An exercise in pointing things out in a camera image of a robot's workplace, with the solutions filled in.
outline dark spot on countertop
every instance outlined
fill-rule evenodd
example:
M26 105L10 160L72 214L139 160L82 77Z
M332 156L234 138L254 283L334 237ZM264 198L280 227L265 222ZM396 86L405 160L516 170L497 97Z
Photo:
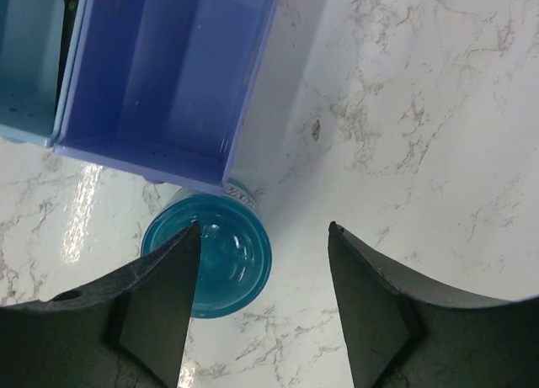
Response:
M312 138L315 141L318 141L318 138L320 137L320 120L317 120L312 125Z

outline teal plastic cup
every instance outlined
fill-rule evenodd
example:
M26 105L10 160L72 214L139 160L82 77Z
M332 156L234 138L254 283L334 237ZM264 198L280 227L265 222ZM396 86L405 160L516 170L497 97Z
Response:
M141 254L193 221L200 223L202 246L191 316L217 318L241 310L260 294L271 270L270 240L253 197L238 183L221 197L181 189L148 227Z

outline purple plastic bin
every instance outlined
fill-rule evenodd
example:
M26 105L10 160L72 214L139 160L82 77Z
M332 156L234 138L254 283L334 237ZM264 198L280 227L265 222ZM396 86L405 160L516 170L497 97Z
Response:
M88 0L55 151L222 193L279 0Z

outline marble surface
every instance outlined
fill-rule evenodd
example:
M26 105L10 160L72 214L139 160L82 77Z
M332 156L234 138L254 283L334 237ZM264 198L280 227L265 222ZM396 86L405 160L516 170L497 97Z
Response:
M274 267L245 311L191 322L179 387L352 386L333 220L448 284L539 294L538 56L539 0L281 0L233 169ZM177 189L0 153L3 306L136 258Z

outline plastic bin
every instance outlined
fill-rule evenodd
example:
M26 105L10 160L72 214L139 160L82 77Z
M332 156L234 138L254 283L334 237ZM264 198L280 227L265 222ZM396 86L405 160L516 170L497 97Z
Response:
M65 11L65 0L0 0L0 136L39 146L58 137L85 2Z
M55 150L222 193L278 0L88 0Z

